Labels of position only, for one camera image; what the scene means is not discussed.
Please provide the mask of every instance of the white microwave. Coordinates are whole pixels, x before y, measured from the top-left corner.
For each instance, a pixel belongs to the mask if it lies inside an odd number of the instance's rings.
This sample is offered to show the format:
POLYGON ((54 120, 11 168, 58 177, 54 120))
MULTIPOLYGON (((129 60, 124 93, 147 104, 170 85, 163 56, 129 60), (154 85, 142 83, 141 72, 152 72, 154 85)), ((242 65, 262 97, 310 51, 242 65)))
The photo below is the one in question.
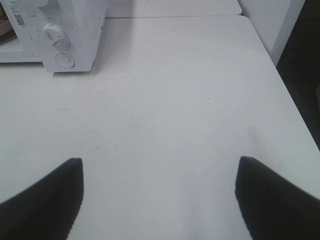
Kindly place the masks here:
POLYGON ((48 72, 90 71, 107 0, 0 0, 0 63, 42 62, 48 72))

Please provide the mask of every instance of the table surface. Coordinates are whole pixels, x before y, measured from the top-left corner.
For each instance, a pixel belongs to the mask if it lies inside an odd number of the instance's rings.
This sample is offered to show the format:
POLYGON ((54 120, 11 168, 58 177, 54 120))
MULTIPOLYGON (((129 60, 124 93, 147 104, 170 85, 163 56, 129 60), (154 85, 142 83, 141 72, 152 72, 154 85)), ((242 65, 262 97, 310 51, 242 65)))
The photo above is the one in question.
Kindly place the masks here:
POLYGON ((240 15, 237 0, 109 0, 109 18, 240 15))
POLYGON ((243 16, 107 19, 91 72, 0 72, 0 202, 83 158, 69 240, 250 239, 241 156, 320 198, 318 148, 243 16))

